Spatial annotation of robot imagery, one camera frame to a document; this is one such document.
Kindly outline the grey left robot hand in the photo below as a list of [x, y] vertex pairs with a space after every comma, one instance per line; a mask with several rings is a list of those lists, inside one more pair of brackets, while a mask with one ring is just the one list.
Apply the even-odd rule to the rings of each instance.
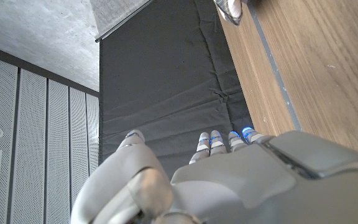
[[72, 223], [358, 223], [358, 152], [290, 131], [202, 133], [169, 177], [138, 130], [82, 186]]

